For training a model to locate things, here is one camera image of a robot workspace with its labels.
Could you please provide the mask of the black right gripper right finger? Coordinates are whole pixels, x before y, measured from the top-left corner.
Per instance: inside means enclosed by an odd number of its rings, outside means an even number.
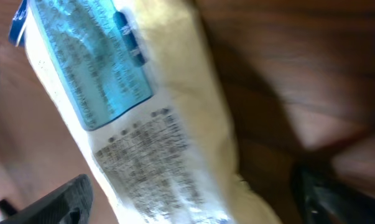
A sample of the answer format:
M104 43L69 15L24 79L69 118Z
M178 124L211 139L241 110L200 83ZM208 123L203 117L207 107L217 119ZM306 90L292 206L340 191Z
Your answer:
M290 189L304 223L375 224L375 199L308 167L292 168Z

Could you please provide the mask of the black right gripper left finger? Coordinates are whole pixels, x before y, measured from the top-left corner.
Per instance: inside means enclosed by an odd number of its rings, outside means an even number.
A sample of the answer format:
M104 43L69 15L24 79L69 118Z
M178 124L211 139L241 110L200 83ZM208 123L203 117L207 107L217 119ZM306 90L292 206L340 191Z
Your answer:
M80 174L0 224L88 224L93 204L93 187Z

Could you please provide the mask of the yellow wet wipes pack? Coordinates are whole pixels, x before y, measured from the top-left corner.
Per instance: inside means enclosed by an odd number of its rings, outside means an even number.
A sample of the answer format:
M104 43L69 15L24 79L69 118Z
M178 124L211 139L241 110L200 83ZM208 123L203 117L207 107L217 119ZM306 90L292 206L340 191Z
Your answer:
M179 0L26 0L9 40L119 223L279 223L238 174L198 15Z

